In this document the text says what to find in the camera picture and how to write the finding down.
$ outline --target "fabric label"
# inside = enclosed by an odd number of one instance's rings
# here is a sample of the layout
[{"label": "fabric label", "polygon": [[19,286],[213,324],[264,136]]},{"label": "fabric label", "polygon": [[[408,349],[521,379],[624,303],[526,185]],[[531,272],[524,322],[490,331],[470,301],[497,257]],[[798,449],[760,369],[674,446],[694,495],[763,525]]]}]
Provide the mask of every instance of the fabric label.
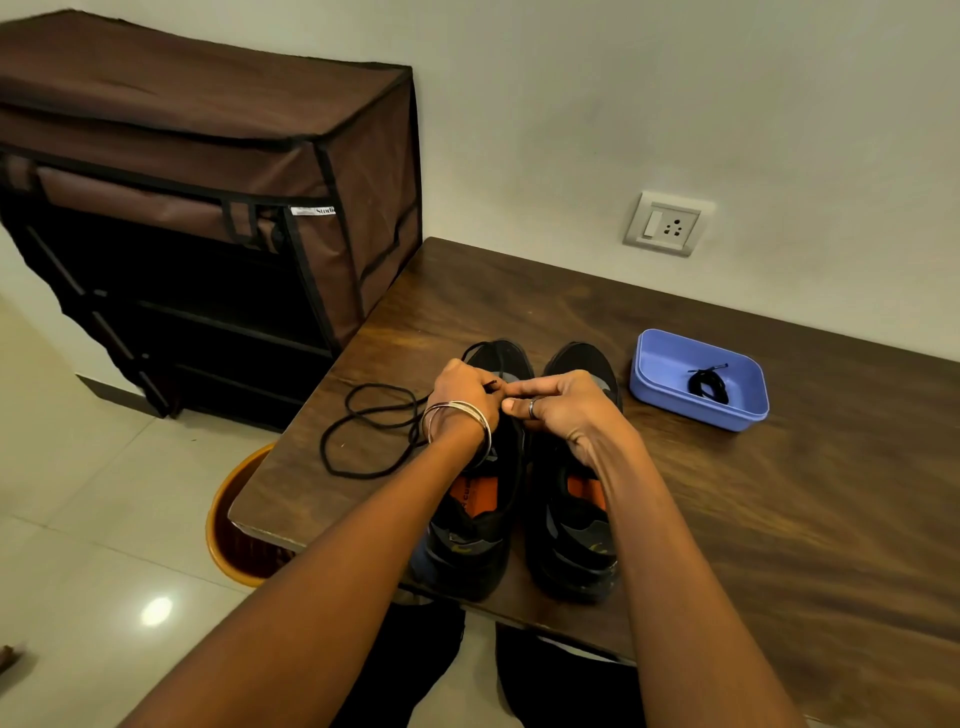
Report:
[{"label": "fabric label", "polygon": [[335,215],[337,210],[330,207],[291,207],[290,213],[293,215]]}]

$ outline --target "forearm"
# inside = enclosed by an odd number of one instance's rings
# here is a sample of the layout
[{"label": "forearm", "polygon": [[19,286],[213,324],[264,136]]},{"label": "forearm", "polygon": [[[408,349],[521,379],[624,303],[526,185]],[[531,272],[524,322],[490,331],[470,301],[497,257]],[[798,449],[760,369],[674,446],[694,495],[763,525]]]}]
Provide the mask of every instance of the forearm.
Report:
[{"label": "forearm", "polygon": [[635,431],[597,442],[651,728],[804,723]]},{"label": "forearm", "polygon": [[126,726],[326,725],[359,674],[446,488],[476,450],[454,426],[214,629]]}]

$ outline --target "hand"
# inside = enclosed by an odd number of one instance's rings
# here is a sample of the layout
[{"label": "hand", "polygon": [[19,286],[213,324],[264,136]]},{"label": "hand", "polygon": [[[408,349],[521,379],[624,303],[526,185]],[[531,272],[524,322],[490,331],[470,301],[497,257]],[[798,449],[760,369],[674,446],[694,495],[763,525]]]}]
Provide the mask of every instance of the hand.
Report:
[{"label": "hand", "polygon": [[[494,382],[495,391],[488,395],[484,391],[484,385],[490,382]],[[486,370],[471,367],[460,359],[450,359],[434,381],[433,393],[426,401],[426,406],[429,407],[439,401],[469,402],[483,412],[493,431],[500,421],[500,403],[504,398],[502,391],[504,384],[503,379]],[[483,427],[466,412],[444,407],[432,417],[430,427],[435,440],[441,435],[459,429],[473,432],[477,437],[478,445],[483,441]]]},{"label": "hand", "polygon": [[639,437],[593,377],[583,370],[504,382],[503,393],[507,397],[501,405],[503,411],[519,420],[531,420],[531,400],[513,398],[541,398],[533,400],[535,418],[528,426],[545,427],[565,439],[574,457],[588,468],[596,470],[599,441],[620,442]]}]

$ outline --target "shoe insole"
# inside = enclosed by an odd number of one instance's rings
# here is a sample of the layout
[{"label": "shoe insole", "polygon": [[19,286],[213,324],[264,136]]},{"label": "shoe insole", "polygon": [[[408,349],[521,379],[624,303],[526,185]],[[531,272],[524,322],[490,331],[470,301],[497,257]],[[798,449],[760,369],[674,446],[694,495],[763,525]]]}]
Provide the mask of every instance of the shoe insole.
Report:
[{"label": "shoe insole", "polygon": [[607,510],[607,500],[603,497],[603,487],[599,480],[587,480],[577,475],[570,475],[566,479],[566,491],[574,497],[589,500],[601,510]]},{"label": "shoe insole", "polygon": [[467,515],[476,518],[481,513],[496,510],[496,478],[466,477],[460,475],[450,486],[450,495],[456,498]]}]

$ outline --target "blue plastic container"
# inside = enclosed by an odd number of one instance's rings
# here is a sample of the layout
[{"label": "blue plastic container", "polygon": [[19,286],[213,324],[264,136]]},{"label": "blue plastic container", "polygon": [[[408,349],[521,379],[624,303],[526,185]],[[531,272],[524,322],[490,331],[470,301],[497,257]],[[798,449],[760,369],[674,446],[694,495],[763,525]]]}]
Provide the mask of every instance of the blue plastic container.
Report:
[{"label": "blue plastic container", "polygon": [[[728,364],[717,372],[729,404],[697,397],[686,389],[690,370]],[[734,432],[763,420],[770,411],[763,370],[749,356],[675,333],[648,328],[636,340],[630,391],[647,404]]]}]

